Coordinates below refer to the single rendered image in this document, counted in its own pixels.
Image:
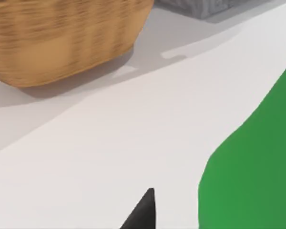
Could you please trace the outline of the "green bottle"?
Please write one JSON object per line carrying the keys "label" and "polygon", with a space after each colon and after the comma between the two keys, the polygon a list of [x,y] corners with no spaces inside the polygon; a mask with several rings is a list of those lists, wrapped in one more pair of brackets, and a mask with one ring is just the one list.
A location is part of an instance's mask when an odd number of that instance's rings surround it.
{"label": "green bottle", "polygon": [[286,69],[210,156],[198,221],[199,229],[286,229]]}

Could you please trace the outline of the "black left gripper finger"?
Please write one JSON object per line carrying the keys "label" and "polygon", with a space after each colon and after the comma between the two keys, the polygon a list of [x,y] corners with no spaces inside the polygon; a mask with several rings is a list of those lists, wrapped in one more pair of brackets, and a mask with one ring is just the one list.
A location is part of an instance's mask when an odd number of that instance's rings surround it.
{"label": "black left gripper finger", "polygon": [[120,229],[155,229],[155,192],[149,188]]}

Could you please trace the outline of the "woven wicker basket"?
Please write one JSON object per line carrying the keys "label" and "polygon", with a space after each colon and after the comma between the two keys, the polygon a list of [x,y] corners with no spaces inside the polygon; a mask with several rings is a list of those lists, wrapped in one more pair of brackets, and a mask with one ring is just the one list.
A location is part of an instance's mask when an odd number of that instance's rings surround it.
{"label": "woven wicker basket", "polygon": [[0,0],[0,81],[25,88],[128,52],[154,0]]}

